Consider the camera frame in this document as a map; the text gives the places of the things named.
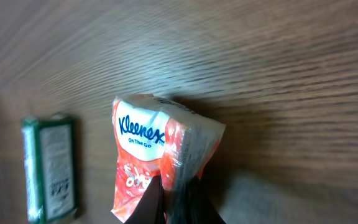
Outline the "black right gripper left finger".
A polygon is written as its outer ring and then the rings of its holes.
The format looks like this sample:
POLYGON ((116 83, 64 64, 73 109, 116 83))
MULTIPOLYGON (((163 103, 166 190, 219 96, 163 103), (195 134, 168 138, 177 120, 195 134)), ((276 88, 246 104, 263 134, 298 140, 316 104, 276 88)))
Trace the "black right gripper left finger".
POLYGON ((165 224, 164 203, 161 176, 156 175, 124 224, 165 224))

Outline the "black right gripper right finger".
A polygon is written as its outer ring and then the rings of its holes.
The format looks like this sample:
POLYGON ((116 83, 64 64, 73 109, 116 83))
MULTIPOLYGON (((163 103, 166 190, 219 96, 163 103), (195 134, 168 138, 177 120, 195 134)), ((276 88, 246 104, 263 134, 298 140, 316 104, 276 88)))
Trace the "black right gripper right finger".
POLYGON ((171 224, 226 224, 194 176, 173 194, 169 208, 171 224))

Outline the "orange Kleenex tissue pack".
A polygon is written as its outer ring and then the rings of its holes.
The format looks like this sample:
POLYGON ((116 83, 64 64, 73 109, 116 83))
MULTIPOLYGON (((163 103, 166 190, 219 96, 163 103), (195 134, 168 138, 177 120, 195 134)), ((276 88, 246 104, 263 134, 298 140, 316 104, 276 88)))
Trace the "orange Kleenex tissue pack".
POLYGON ((112 213, 128 221, 159 175, 167 221, 187 223, 185 185, 202 176, 225 124, 153 94, 115 97, 112 124, 118 152, 112 213))

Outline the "green white small box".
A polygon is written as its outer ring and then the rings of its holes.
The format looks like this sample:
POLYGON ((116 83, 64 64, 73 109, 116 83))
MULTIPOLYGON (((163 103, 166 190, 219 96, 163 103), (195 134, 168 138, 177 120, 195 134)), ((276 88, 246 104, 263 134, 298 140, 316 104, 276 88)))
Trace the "green white small box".
POLYGON ((29 223, 70 223, 78 208, 74 119, 28 116, 21 121, 29 223))

